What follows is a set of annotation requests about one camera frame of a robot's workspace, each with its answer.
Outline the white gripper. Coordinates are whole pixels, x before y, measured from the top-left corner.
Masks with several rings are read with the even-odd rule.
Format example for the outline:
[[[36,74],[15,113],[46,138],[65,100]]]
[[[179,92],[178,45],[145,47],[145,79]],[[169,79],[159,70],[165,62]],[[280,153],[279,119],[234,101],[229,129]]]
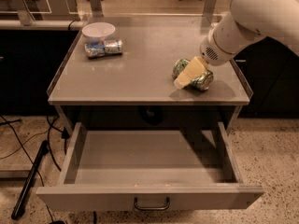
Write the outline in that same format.
[[[195,56],[190,61],[178,60],[173,68],[174,85],[183,89],[207,72],[207,63],[219,66],[234,58],[236,46],[234,34],[224,29],[212,29],[200,45],[202,57]]]

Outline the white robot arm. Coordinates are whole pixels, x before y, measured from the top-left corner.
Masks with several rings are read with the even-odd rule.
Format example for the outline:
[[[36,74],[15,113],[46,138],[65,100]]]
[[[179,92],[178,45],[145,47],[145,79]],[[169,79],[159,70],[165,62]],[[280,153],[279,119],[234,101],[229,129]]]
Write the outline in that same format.
[[[267,36],[299,55],[299,0],[229,0],[229,11],[203,39],[200,54],[175,75],[174,85],[207,90],[209,65],[222,65]]]

